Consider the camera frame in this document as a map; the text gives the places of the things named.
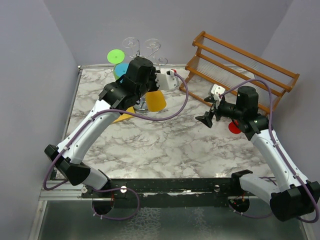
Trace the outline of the blue plastic wine glass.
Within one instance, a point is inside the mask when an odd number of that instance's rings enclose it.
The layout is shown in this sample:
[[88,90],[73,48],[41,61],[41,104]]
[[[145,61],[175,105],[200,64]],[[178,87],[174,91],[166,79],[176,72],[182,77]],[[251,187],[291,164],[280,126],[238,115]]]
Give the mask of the blue plastic wine glass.
[[129,63],[123,63],[123,62],[115,65],[113,69],[115,82],[117,82],[118,79],[127,72],[128,66],[129,66]]

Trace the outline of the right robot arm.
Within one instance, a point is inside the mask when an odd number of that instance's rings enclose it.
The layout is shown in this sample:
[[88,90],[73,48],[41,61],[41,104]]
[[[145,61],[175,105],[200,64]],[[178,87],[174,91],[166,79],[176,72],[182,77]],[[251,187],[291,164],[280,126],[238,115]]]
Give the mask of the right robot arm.
[[196,120],[211,128],[212,119],[231,119],[231,124],[258,149],[276,179],[276,184],[272,184],[250,170],[235,172],[231,175],[230,191],[236,196],[244,192],[254,194],[269,204],[271,212],[282,222],[317,213],[319,210],[315,206],[320,198],[320,184],[309,181],[294,165],[272,130],[268,117],[258,112],[256,89],[239,87],[235,104],[225,100],[224,92],[223,87],[213,85],[205,98],[212,104],[211,108]]

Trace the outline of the wooden shelf rack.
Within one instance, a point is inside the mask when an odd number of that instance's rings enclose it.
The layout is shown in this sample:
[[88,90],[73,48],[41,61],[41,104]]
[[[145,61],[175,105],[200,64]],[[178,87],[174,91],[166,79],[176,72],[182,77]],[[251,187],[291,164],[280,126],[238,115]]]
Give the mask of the wooden shelf rack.
[[201,31],[193,42],[195,54],[188,61],[186,82],[205,80],[229,90],[245,82],[256,89],[258,108],[265,115],[276,109],[286,93],[295,87],[300,75],[265,60],[240,47]]

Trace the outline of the yellow book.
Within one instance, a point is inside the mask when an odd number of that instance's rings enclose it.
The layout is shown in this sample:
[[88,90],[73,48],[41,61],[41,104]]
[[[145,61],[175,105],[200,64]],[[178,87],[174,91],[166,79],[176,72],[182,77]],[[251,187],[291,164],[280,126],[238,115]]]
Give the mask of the yellow book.
[[[127,112],[129,113],[132,113],[134,114],[135,113],[135,110],[133,107],[129,107],[127,110]],[[124,120],[128,120],[128,119],[131,119],[133,118],[134,116],[133,115],[130,115],[130,114],[127,114],[127,113],[123,113],[120,117],[118,117],[116,120],[114,120],[112,123],[115,124],[115,123],[118,123],[118,122],[122,122]]]

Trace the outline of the green plastic wine glass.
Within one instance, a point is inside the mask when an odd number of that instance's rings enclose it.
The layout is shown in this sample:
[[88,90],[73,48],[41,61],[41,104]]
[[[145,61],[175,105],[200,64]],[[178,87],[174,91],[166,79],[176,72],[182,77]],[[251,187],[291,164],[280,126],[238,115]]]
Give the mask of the green plastic wine glass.
[[114,65],[123,63],[125,60],[125,53],[120,49],[113,49],[107,54],[107,60]]

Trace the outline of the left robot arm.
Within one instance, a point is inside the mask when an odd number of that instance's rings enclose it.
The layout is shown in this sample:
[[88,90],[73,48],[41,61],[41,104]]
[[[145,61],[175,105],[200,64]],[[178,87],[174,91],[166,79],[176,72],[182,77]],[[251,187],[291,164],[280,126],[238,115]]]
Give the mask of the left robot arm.
[[103,131],[150,90],[156,89],[156,68],[143,57],[130,61],[119,79],[104,86],[92,110],[80,125],[58,145],[49,144],[44,153],[73,186],[93,187],[97,196],[106,197],[111,190],[109,178],[100,170],[83,163],[89,148]]

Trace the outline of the chrome wine glass rack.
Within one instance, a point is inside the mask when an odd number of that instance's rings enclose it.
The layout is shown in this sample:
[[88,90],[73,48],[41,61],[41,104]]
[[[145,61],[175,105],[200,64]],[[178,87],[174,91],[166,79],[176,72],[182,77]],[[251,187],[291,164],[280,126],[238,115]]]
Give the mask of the chrome wine glass rack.
[[[141,44],[141,42],[140,42],[140,57],[147,58],[147,59],[151,60],[153,62],[153,65],[155,66],[156,71],[160,72],[161,65],[166,65],[168,63],[168,60],[166,58],[158,58],[157,52],[155,52],[154,54],[151,55],[151,53],[152,53],[151,49],[146,48],[145,43]],[[125,56],[128,57],[129,60],[134,59],[134,58],[131,58],[128,56],[129,53],[130,53],[129,49],[125,48],[125,50],[124,50]]]

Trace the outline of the red plastic wine glass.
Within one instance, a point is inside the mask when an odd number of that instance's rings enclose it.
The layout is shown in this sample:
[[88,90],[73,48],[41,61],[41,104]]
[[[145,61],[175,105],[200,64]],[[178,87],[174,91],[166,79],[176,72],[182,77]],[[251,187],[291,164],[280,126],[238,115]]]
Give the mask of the red plastic wine glass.
[[238,127],[238,122],[236,120],[231,120],[231,122],[228,125],[228,129],[233,134],[240,134],[242,131]]

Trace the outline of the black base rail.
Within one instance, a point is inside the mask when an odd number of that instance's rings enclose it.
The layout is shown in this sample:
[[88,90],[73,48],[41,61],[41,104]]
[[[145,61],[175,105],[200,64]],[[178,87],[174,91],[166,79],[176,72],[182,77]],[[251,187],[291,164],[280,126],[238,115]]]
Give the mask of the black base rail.
[[135,208],[137,193],[142,208],[227,207],[228,199],[252,196],[223,178],[114,178],[104,187],[111,192],[87,187],[83,199],[110,201],[117,208]]

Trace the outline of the clear wine glass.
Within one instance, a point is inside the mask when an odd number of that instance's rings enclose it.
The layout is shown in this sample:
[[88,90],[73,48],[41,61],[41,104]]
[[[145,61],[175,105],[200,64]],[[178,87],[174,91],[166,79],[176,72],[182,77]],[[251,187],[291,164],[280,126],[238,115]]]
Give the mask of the clear wine glass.
[[150,38],[146,40],[144,45],[147,49],[151,49],[151,55],[156,53],[161,48],[161,44],[156,38]]
[[129,49],[130,58],[139,57],[141,55],[141,44],[136,37],[127,37],[122,41],[122,46],[126,49]]

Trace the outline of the yellow plastic wine glass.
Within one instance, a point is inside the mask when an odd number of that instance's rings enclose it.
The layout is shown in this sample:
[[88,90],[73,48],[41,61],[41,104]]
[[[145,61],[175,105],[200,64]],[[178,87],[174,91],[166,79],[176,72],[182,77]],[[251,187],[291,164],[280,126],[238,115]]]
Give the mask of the yellow plastic wine glass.
[[150,112],[159,112],[167,106],[165,96],[160,90],[147,92],[145,101]]

